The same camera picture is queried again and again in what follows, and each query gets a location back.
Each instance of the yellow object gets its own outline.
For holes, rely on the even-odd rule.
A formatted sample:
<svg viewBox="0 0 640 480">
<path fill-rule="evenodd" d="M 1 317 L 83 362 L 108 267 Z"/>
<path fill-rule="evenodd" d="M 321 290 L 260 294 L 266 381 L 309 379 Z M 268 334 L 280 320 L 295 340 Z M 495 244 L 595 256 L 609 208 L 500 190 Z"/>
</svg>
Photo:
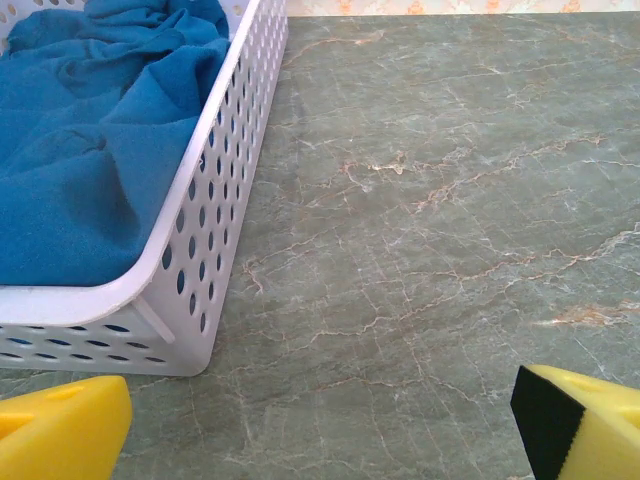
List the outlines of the yellow object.
<svg viewBox="0 0 640 480">
<path fill-rule="evenodd" d="M 107 480 L 131 415 L 113 376 L 0 401 L 0 480 Z"/>
<path fill-rule="evenodd" d="M 640 479 L 640 390 L 533 365 L 512 407 L 537 480 Z"/>
</svg>

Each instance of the blue towel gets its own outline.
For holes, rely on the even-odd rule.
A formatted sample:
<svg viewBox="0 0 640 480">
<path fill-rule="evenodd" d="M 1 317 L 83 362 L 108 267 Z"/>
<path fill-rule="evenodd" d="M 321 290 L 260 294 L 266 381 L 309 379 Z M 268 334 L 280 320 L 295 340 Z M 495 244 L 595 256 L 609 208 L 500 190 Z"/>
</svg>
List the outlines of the blue towel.
<svg viewBox="0 0 640 480">
<path fill-rule="evenodd" d="M 139 258 L 229 47 L 216 0 L 90 0 L 0 58 L 0 285 L 94 286 Z"/>
</svg>

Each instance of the towel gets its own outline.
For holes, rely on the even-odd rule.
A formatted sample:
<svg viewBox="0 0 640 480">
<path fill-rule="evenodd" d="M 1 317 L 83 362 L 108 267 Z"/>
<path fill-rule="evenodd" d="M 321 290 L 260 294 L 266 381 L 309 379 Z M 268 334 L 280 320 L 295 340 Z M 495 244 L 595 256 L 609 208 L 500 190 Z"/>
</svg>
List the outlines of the towel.
<svg viewBox="0 0 640 480">
<path fill-rule="evenodd" d="M 151 233 L 229 47 L 216 0 L 90 0 L 0 57 L 0 285 L 95 286 Z"/>
</svg>

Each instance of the white plastic basket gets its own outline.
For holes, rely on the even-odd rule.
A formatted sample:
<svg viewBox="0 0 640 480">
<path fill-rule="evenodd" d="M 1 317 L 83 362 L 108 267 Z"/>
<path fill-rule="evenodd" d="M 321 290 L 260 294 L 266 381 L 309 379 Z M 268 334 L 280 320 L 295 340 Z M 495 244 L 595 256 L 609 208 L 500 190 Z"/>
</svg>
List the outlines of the white plastic basket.
<svg viewBox="0 0 640 480">
<path fill-rule="evenodd" d="M 0 367 L 189 376 L 208 365 L 287 37 L 285 0 L 220 3 L 233 41 L 140 259 L 98 287 L 0 287 Z M 33 11 L 83 7 L 0 0 L 0 53 Z"/>
</svg>

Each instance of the green marble surface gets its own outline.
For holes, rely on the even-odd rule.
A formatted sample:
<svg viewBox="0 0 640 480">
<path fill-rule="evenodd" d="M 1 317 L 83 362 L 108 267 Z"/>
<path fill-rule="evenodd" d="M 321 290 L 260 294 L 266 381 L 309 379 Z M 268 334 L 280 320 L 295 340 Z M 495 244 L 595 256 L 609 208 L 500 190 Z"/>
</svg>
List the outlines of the green marble surface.
<svg viewBox="0 0 640 480">
<path fill-rule="evenodd" d="M 532 479 L 520 364 L 640 386 L 639 24 L 292 19 L 213 361 L 129 377 L 114 479 Z"/>
</svg>

